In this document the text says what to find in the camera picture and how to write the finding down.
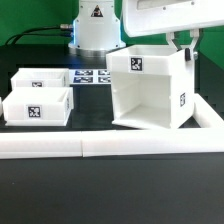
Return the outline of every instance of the white box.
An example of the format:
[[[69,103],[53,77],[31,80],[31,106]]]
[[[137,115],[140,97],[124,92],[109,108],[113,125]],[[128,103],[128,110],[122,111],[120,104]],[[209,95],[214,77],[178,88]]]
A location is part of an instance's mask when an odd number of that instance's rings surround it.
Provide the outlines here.
[[[72,88],[21,87],[3,101],[6,125],[65,126],[73,109]]]
[[[3,109],[2,109],[2,98],[0,97],[0,117],[2,116]]]
[[[185,50],[135,45],[107,55],[111,72],[113,124],[178,128],[194,112],[194,61]]]
[[[66,87],[69,86],[69,69],[20,68],[11,78],[16,87]]]

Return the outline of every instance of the black table surface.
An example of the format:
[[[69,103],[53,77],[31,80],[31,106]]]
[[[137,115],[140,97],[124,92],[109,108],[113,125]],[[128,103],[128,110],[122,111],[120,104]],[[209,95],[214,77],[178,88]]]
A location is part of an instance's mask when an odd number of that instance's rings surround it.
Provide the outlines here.
[[[212,67],[205,57],[199,62],[196,70],[203,73],[209,69],[202,64]],[[104,69],[106,63],[69,55],[64,45],[2,46],[1,97],[11,91],[10,78],[20,67]],[[196,90],[203,92],[204,79],[196,75]],[[120,128],[111,125],[109,87],[74,92],[80,103],[68,125],[46,131]],[[190,119],[184,127],[197,124]],[[9,128],[1,120],[0,132],[24,131],[43,129]],[[223,153],[1,160],[0,223],[222,224],[223,177]]]

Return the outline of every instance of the white edge border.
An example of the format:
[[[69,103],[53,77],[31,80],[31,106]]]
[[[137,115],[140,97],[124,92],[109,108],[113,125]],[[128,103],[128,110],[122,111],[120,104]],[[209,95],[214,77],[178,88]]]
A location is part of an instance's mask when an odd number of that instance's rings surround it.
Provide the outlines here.
[[[224,121],[195,94],[202,128],[1,133],[0,159],[224,152]]]

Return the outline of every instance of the green wall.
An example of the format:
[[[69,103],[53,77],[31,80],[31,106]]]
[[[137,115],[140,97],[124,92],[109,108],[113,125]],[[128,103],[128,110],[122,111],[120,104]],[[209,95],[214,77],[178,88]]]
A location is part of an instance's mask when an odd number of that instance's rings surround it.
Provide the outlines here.
[[[115,13],[120,18],[121,0],[115,0]],[[0,1],[0,45],[12,35],[33,27],[72,23],[78,14],[78,0],[20,0]],[[122,39],[131,44],[165,44],[164,35],[129,38],[122,27]],[[24,37],[19,43],[63,44],[69,40],[60,37]],[[183,32],[181,44],[189,43],[188,33]],[[224,69],[224,27],[204,30],[200,51]]]

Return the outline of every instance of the open white box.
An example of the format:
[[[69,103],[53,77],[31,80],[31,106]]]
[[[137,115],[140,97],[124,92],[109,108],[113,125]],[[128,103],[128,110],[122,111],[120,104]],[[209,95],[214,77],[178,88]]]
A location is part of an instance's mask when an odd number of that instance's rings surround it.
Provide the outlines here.
[[[69,69],[20,68],[11,78],[16,87],[68,87]]]
[[[133,69],[133,60],[140,60],[140,70]],[[194,61],[185,61],[185,50],[135,45],[108,54],[107,68],[114,124],[178,128],[193,115]]]
[[[65,126],[73,109],[72,88],[21,87],[3,101],[6,125]]]
[[[194,50],[199,28],[224,24],[220,4],[218,0],[123,1],[129,36],[166,33],[169,45],[134,45],[107,54],[114,124],[175,129],[193,115]],[[193,39],[190,47],[182,49],[174,32],[186,29],[191,30]]]

